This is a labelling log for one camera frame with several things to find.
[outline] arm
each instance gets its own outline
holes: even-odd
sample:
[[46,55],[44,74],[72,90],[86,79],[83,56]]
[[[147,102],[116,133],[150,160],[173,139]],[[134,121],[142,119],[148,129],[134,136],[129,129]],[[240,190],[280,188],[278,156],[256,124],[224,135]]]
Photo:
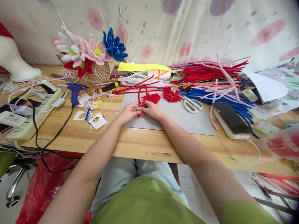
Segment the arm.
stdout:
[[147,108],[138,110],[163,125],[176,151],[193,170],[220,223],[226,205],[231,202],[244,201],[258,205],[210,150],[162,113],[154,103],[146,101],[145,106]]
[[101,174],[116,144],[120,128],[140,111],[127,105],[76,165],[40,219],[46,223],[83,223]]

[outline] cutting mat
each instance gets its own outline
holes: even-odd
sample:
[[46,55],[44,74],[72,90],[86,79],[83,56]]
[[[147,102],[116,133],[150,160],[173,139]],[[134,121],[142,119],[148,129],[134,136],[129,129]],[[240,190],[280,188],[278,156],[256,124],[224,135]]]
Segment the cutting mat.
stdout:
[[[169,103],[162,96],[162,92],[151,92],[150,94],[158,93],[162,98],[157,103],[159,109],[168,115],[175,123],[192,134],[216,135],[212,123],[205,111],[192,114],[185,110],[183,102]],[[120,112],[122,109],[131,103],[138,101],[138,93],[125,94],[122,100]],[[148,116],[134,117],[132,120],[124,124],[125,127],[143,128],[152,130],[164,130],[163,126],[156,119]]]

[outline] white flower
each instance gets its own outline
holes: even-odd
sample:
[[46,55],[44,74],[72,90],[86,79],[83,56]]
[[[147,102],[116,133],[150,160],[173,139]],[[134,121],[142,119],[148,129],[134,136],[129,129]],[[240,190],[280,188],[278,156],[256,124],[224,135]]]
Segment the white flower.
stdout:
[[56,47],[58,50],[66,53],[61,60],[67,62],[75,61],[73,67],[76,68],[82,63],[80,59],[78,42],[75,39],[76,37],[71,32],[65,30],[65,33],[67,36],[63,35],[62,33],[58,33],[61,41],[56,42]]

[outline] scissors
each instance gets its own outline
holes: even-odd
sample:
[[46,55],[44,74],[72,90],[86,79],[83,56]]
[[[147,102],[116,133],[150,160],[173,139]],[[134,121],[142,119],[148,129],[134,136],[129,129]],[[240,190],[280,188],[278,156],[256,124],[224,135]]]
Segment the scissors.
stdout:
[[184,100],[184,108],[188,112],[195,114],[198,112],[198,109],[199,110],[203,109],[202,103],[199,102],[198,100],[189,99],[187,97],[182,96],[180,93],[179,93],[179,96]]

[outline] person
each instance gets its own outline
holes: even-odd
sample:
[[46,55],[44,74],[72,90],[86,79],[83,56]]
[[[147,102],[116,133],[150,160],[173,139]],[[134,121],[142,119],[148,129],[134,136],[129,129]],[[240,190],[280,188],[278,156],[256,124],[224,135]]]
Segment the person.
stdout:
[[138,114],[147,114],[163,125],[174,148],[194,172],[220,223],[278,223],[204,145],[157,105],[149,101],[143,108],[135,108],[137,105],[124,107],[85,153],[40,224],[81,224],[91,203],[90,224],[204,223],[188,207],[167,163],[111,156],[122,125]]

